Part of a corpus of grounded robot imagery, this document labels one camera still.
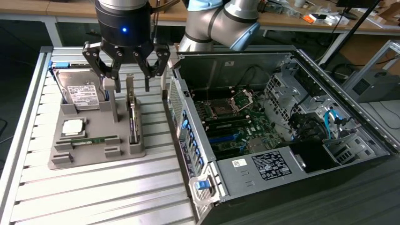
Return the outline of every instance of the barcode label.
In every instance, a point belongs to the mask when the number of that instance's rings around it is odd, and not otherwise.
[[[99,105],[95,85],[68,86],[68,91],[76,106]]]

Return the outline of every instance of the robotic arm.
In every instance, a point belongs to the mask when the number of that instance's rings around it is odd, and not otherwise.
[[[149,79],[161,76],[168,58],[167,46],[151,40],[151,14],[175,5],[172,0],[159,7],[151,7],[148,0],[96,0],[96,14],[100,24],[101,42],[83,48],[83,55],[99,77],[109,78],[120,92],[119,70],[123,63],[137,63],[145,76],[145,91]],[[259,0],[189,0],[185,36],[180,51],[211,51],[212,40],[232,50],[247,48],[253,34],[260,28],[256,22]],[[112,58],[107,66],[100,59],[100,51]],[[157,61],[149,65],[147,57],[156,51]]]
[[[120,92],[119,70],[123,63],[139,64],[145,76],[145,91],[149,91],[149,79],[163,75],[169,50],[151,41],[151,14],[177,2],[175,0],[152,8],[148,0],[96,0],[101,42],[87,42],[83,55],[97,76],[115,80],[116,92]],[[101,50],[112,58],[111,66],[100,59]],[[152,51],[156,51],[157,61],[151,66],[147,57]]]
[[[260,28],[259,0],[189,0],[180,52],[212,51],[212,41],[243,51]]]

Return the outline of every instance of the warning label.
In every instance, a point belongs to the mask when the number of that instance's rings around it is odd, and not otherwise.
[[[99,105],[95,85],[68,86],[68,91],[76,106]]]
[[[252,160],[264,180],[271,180],[292,173],[279,151],[253,156]]]

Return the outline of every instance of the hard drive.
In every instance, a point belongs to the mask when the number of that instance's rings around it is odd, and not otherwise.
[[[77,110],[99,109],[99,102],[107,101],[107,92],[92,69],[59,69],[55,77],[64,103],[75,104]]]

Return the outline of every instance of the monitor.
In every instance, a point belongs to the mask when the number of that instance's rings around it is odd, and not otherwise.
[[[375,0],[337,0],[336,7],[344,7],[343,16],[349,20],[356,20],[359,17],[351,13],[351,8],[369,8]]]

